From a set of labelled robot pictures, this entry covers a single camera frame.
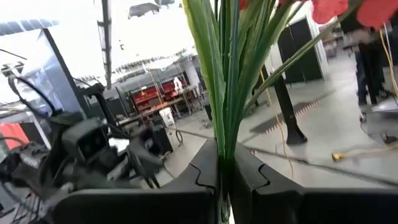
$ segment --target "person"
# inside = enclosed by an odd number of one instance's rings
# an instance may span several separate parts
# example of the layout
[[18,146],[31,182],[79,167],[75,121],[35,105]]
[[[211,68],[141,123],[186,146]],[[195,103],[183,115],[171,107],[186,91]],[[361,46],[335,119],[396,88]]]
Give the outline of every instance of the person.
[[[358,41],[367,43],[372,35],[373,31],[367,29],[358,29],[349,35],[350,41]],[[365,76],[365,69],[371,69],[372,72],[372,91],[376,96],[385,96],[385,90],[382,86],[382,67],[381,67],[381,52],[380,47],[377,42],[367,43],[368,51],[360,52],[359,47],[354,47],[353,51],[355,54],[356,61],[356,80],[358,84],[358,105],[366,105],[368,102],[366,100],[366,95],[368,91],[368,81]],[[367,54],[368,60],[363,60],[363,54]]]

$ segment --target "concrete floor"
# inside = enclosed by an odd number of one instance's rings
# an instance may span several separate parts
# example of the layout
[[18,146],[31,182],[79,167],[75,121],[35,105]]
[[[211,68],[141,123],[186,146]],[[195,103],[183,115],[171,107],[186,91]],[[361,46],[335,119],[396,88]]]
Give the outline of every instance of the concrete floor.
[[[298,126],[308,137],[308,143],[301,146],[286,146],[288,157],[305,159],[313,165],[292,161],[294,178],[304,187],[395,187],[398,185],[398,152],[388,151],[357,157],[334,163],[333,151],[352,149],[382,149],[385,146],[366,135],[360,127],[356,97],[356,76],[354,58],[346,54],[329,61],[330,74],[325,80],[288,86],[293,105],[298,102],[319,100],[314,108],[297,117]],[[280,113],[272,90],[271,98]],[[263,94],[260,102],[265,101]],[[245,118],[239,129],[238,141],[255,148],[256,156],[276,171],[292,178],[289,162],[283,158],[283,140],[277,129],[270,134],[256,134],[249,130],[274,116],[273,109],[266,105],[258,107]],[[206,138],[213,137],[212,128],[204,128],[201,121],[207,119],[205,111],[178,120],[177,128],[183,131],[184,145],[177,148],[175,136],[171,136],[175,152],[166,162],[166,168],[177,176],[183,171]],[[285,138],[286,126],[283,125]],[[159,174],[166,183],[171,177],[165,172]]]

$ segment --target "metal frame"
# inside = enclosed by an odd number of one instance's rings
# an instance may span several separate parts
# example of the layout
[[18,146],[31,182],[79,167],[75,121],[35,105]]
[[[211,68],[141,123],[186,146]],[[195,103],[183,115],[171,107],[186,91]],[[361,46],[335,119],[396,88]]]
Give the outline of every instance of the metal frame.
[[54,54],[55,54],[57,60],[59,61],[59,64],[61,65],[61,68],[69,82],[69,85],[73,90],[73,93],[75,94],[75,96],[79,102],[80,108],[82,109],[82,112],[83,112],[83,116],[89,116],[90,111],[88,109],[87,102],[84,99],[84,96],[80,93],[79,89],[77,88],[76,83],[73,80],[72,76],[70,75],[69,69],[68,69],[65,61],[63,60],[63,57],[54,41],[54,38],[52,37],[52,35],[48,29],[43,29],[43,32],[51,46],[51,49],[54,51]]
[[[110,89],[112,86],[111,76],[112,76],[112,63],[111,63],[111,24],[112,20],[109,13],[108,0],[102,0],[102,15],[103,21],[97,21],[98,24],[98,33],[100,35],[100,39],[104,40],[105,46],[103,46],[103,41],[101,41],[101,50],[103,55],[105,54],[105,58],[103,58],[104,68],[105,68],[105,78],[106,78],[106,87]],[[104,29],[104,36],[100,33],[100,27]]]

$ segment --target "black partition wall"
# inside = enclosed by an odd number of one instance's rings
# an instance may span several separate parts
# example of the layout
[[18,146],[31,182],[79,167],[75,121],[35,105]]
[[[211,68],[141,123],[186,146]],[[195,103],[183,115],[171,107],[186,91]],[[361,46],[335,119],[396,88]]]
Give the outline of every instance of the black partition wall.
[[[298,49],[312,39],[307,19],[303,18],[288,27],[280,34],[278,40],[279,52],[285,62]],[[286,70],[286,83],[307,82],[323,79],[315,47],[312,47],[297,63]]]

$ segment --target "table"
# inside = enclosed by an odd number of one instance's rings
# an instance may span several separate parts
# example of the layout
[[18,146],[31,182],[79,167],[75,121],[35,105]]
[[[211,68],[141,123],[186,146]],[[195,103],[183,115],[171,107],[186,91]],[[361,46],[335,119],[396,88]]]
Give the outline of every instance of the table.
[[140,114],[136,114],[134,116],[130,116],[130,117],[125,118],[125,119],[123,119],[121,121],[118,121],[118,124],[120,126],[124,126],[124,125],[130,124],[130,123],[132,123],[134,121],[137,121],[140,118],[142,119],[142,116]]
[[182,98],[182,97],[179,97],[179,98],[174,99],[174,100],[172,100],[172,101],[164,102],[164,103],[162,103],[162,104],[160,104],[160,105],[157,105],[157,106],[152,107],[150,110],[143,111],[143,112],[141,113],[141,115],[142,115],[142,116],[149,116],[149,115],[155,113],[156,111],[160,111],[161,109],[164,109],[164,108],[166,108],[166,107],[168,107],[168,106],[174,106],[174,109],[175,109],[175,112],[177,113],[177,116],[178,116],[179,118],[181,118],[181,114],[180,114],[180,112],[178,111],[178,108],[177,108],[177,103],[180,102],[180,101],[182,101],[182,100],[183,100],[183,98]]

